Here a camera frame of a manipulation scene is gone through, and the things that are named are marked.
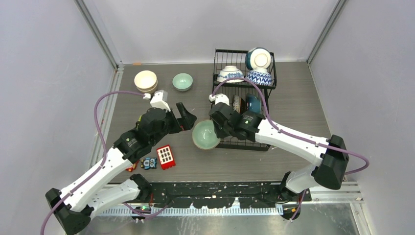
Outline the light green bowl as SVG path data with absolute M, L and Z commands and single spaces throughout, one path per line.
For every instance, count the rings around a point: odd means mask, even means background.
M 217 137 L 212 120 L 203 120 L 195 125 L 192 140 L 196 147 L 202 150 L 214 149 L 221 141 Z

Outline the dark blue glazed bowl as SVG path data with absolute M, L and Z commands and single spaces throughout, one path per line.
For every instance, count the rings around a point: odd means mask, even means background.
M 246 94 L 246 110 L 261 114 L 262 102 L 254 94 Z

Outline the pale green striped bowl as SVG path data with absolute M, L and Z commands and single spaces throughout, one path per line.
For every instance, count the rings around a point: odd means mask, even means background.
M 187 73 L 179 73 L 173 77 L 172 85 L 176 90 L 186 92 L 193 85 L 193 77 Z

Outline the beige bowl with flower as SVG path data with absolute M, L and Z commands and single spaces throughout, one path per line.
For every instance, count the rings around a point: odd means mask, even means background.
M 139 90 L 151 90 L 158 84 L 157 76 L 150 70 L 143 70 L 136 74 L 134 85 Z

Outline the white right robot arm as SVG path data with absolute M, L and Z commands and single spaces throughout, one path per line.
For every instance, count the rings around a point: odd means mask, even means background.
M 292 201 L 305 189 L 316 186 L 332 190 L 341 188 L 349 161 L 341 137 L 333 135 L 326 139 L 309 136 L 268 121 L 259 113 L 246 111 L 240 114 L 222 102 L 212 106 L 209 116 L 219 138 L 236 137 L 273 145 L 310 162 L 309 166 L 284 175 L 279 185 L 282 199 Z

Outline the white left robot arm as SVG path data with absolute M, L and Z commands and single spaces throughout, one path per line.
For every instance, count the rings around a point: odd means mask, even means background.
M 56 219 L 68 235 L 82 231 L 100 212 L 121 202 L 146 202 L 151 186 L 139 174 L 133 175 L 121 186 L 101 189 L 123 170 L 151 152 L 163 137 L 193 128 L 197 117 L 180 102 L 181 114 L 176 118 L 167 108 L 152 107 L 140 116 L 131 130 L 123 133 L 112 148 L 104 153 L 101 162 L 63 189 L 51 188 L 46 200 L 51 208 L 49 216 Z

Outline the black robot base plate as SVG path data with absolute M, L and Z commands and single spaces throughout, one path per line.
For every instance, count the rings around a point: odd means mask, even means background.
M 310 191 L 305 195 L 285 195 L 280 192 L 279 182 L 251 181 L 251 182 L 159 182 L 150 183 L 150 191 L 146 197 L 128 199 L 128 203 L 144 203 L 162 208 L 201 209 L 230 208 L 239 203 L 240 208 L 271 208 L 276 204 L 294 203 L 300 199 L 310 201 Z

